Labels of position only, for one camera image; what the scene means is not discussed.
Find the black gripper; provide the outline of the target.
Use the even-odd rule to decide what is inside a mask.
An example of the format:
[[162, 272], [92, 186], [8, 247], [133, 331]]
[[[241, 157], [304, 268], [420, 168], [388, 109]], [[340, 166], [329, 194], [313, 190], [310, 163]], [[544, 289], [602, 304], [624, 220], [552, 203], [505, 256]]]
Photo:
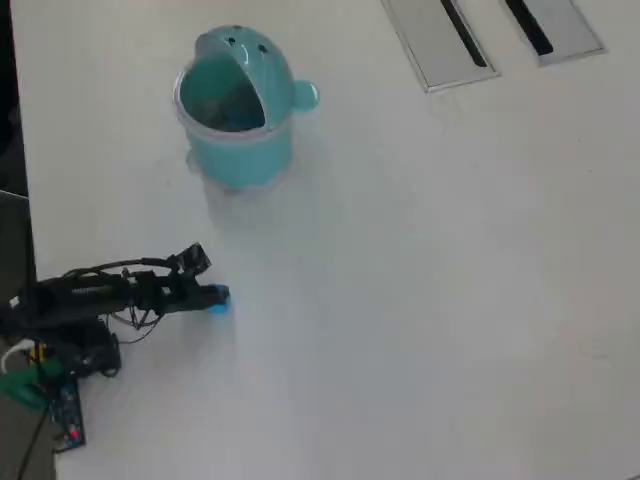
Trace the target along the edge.
[[192, 277], [136, 272], [128, 277], [133, 306], [157, 315], [183, 311], [213, 311], [221, 295], [217, 285], [200, 285]]

